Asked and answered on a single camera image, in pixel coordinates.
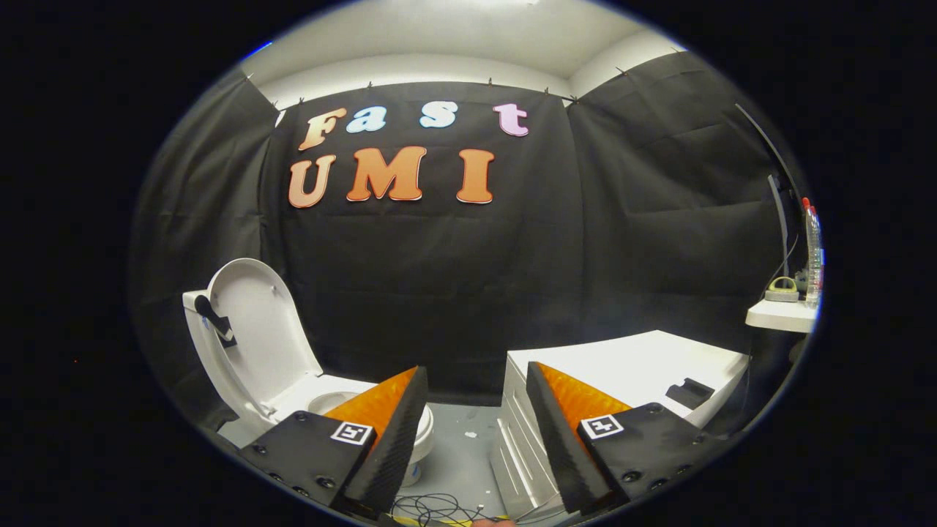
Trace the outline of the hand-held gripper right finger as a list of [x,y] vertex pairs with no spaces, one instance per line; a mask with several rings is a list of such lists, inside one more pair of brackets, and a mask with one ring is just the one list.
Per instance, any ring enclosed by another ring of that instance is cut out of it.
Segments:
[[660,403],[632,406],[541,362],[526,394],[569,513],[626,506],[688,477],[722,441]]

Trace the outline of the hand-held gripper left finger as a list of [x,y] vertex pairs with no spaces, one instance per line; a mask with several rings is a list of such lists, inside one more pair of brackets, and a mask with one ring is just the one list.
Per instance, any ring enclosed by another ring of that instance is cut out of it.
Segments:
[[238,456],[315,507],[388,520],[427,402],[428,371],[412,367],[325,414],[294,411]]

